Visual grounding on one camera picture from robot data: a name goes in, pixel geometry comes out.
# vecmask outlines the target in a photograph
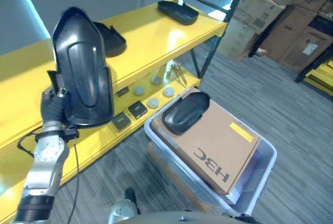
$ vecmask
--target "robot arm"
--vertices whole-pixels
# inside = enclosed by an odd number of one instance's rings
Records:
[[[108,123],[113,116],[112,83],[104,41],[82,10],[66,10],[53,34],[57,71],[49,71],[52,89],[43,93],[43,132],[36,135],[30,169],[12,223],[46,223],[69,155],[67,142],[77,128]]]
[[[52,97],[43,93],[43,132],[36,135],[34,164],[25,181],[22,198],[12,223],[46,223],[60,186],[62,168],[69,155],[67,142],[79,136],[77,129],[64,129],[61,118],[65,90]]]

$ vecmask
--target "cable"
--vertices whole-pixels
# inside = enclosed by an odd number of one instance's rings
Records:
[[[30,155],[30,156],[33,157],[33,158],[35,157],[35,156],[33,155],[33,153],[32,153],[31,151],[27,150],[26,148],[24,148],[24,147],[21,145],[21,142],[23,142],[23,140],[24,140],[26,137],[31,136],[31,135],[33,135],[33,134],[37,134],[37,133],[35,133],[35,131],[37,131],[37,130],[40,129],[40,128],[42,128],[42,126],[39,126],[39,127],[35,128],[35,129],[31,130],[29,133],[27,133],[27,134],[25,134],[24,136],[22,136],[21,139],[19,140],[19,142],[17,143],[17,148],[18,148],[19,150],[24,151],[25,153],[27,153],[28,155]]]
[[[80,178],[79,178],[79,156],[78,156],[78,151],[76,150],[76,138],[74,139],[73,141],[73,146],[74,146],[74,151],[75,151],[75,156],[76,156],[76,170],[77,170],[77,175],[76,175],[76,191],[75,191],[75,197],[74,197],[74,203],[73,203],[73,207],[72,207],[72,211],[71,211],[71,214],[69,215],[68,217],[68,221],[67,221],[67,224],[70,223],[71,219],[72,219],[72,216],[73,216],[73,213],[74,213],[74,209],[75,209],[75,206],[76,206],[76,201],[78,199],[78,193],[79,193],[79,184],[80,184]]]

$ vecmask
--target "stacked cardboard boxes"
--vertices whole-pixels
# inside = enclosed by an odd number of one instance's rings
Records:
[[[240,0],[217,51],[232,60],[242,60],[284,8],[273,0]]]
[[[274,1],[288,6],[261,47],[271,59],[300,72],[332,43],[332,33],[321,29],[333,27],[323,19],[331,15],[330,6],[324,5],[327,0]],[[317,15],[320,8],[325,16]]]

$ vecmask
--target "yellow shelf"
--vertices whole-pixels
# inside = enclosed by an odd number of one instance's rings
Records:
[[[178,57],[210,37],[221,35],[227,24],[202,11],[197,21],[184,26],[170,19],[152,4],[101,21],[113,25],[126,39],[127,49],[107,58],[113,92],[132,84],[169,60]],[[0,58],[0,157],[15,148],[20,136],[41,124],[42,91],[50,86],[47,70],[54,70],[50,40],[29,45]]]
[[[177,81],[164,77],[163,83],[159,86],[152,85],[151,77],[157,71],[144,76],[140,80],[129,86],[130,91],[121,98],[114,97],[114,103],[117,111],[124,111],[131,120],[131,124],[124,130],[119,132],[112,123],[108,125],[80,130],[80,138],[76,141],[80,170],[87,167],[98,157],[110,150],[121,140],[131,134],[133,131],[143,125],[145,120],[153,113],[159,110],[163,105],[172,100],[176,95],[182,93],[185,88]],[[188,88],[198,86],[200,80],[193,76],[190,72],[184,70]],[[141,85],[145,89],[143,96],[134,96],[133,89],[135,86]],[[164,88],[171,86],[175,90],[175,96],[172,98],[165,97],[162,92]],[[159,99],[160,106],[156,109],[150,109],[147,106],[147,101],[151,97]],[[147,113],[139,119],[135,119],[128,111],[128,107],[140,100],[148,109]],[[70,155],[65,162],[63,168],[63,176],[61,183],[65,183],[76,174],[75,153],[70,142]],[[24,141],[23,146],[32,150],[35,146],[33,138]],[[0,223],[7,223],[13,219],[17,205],[19,203],[21,192],[23,189],[25,177],[33,163],[33,159],[22,151],[14,148],[10,153],[7,153],[0,159]]]
[[[333,72],[326,72],[321,67],[311,70],[309,73],[306,74],[306,76],[315,77],[316,79],[319,79],[322,82],[326,83],[328,86],[333,87]]]
[[[0,58],[0,157],[4,147],[40,125],[42,92],[50,86],[47,70],[54,70],[50,39]]]
[[[312,80],[312,79],[309,78],[309,77],[305,77],[305,78],[304,78],[304,81],[307,82],[307,83],[309,83],[309,84],[311,84],[311,85],[313,85],[313,86],[315,86],[315,87],[317,87],[318,89],[320,89],[320,90],[326,92],[326,93],[329,94],[330,96],[333,96],[333,90],[331,90],[331,89],[329,89],[329,88],[327,88],[327,87],[321,85],[321,84],[318,83],[317,81]]]

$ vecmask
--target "shelf board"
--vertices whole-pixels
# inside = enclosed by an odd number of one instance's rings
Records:
[[[185,69],[183,69],[183,72],[186,77],[188,88],[199,85],[200,80],[198,78],[193,76]],[[157,71],[153,71],[150,74],[144,76],[129,86],[130,91],[127,94],[120,98],[114,98],[116,110],[124,111],[131,120],[131,124],[129,126],[123,129],[121,132],[119,132],[112,123],[99,128],[80,130],[80,138],[76,141],[80,170],[87,167],[98,157],[109,151],[121,140],[142,126],[148,117],[150,117],[163,105],[168,103],[176,95],[182,93],[186,89],[178,81],[168,79],[167,77],[163,79],[163,83],[161,85],[153,85],[151,83],[151,77],[156,73]],[[145,94],[143,96],[133,95],[133,89],[137,85],[144,87]],[[171,98],[167,98],[162,94],[164,88],[167,86],[171,86],[175,90],[175,95]],[[158,108],[151,109],[147,106],[147,101],[151,97],[156,97],[159,99],[160,105]],[[147,107],[148,111],[139,119],[135,119],[128,111],[128,107],[138,100],[140,100]],[[35,146],[35,141],[32,137],[29,137],[29,139],[25,141],[23,145],[27,149],[32,150]],[[69,147],[70,155],[63,167],[61,184],[65,183],[76,175],[76,161],[72,142],[69,143]],[[11,150],[11,152],[7,153],[0,159],[0,205],[2,208],[0,211],[0,223],[7,223],[13,219],[21,197],[25,177],[27,176],[32,163],[33,158],[17,148]]]
[[[127,49],[107,58],[113,92],[132,84],[169,60],[178,57],[212,36],[221,35],[227,24],[199,11],[197,21],[184,26],[152,4],[101,21],[113,25],[126,39]],[[51,40],[8,53],[0,67],[12,76],[1,76],[0,157],[15,148],[17,140],[42,123],[40,101],[50,86],[47,70],[54,70]]]
[[[189,26],[158,11],[157,3],[102,20],[105,25],[112,25],[127,43],[121,55],[107,58],[114,91],[224,32],[227,23],[196,10],[199,12],[198,19]]]
[[[310,77],[305,77],[304,81],[311,84],[312,86],[315,86],[316,88],[326,92],[327,94],[329,94],[330,96],[333,96],[333,90],[330,90],[329,88],[321,85],[320,83],[318,83],[317,81],[311,79]]]

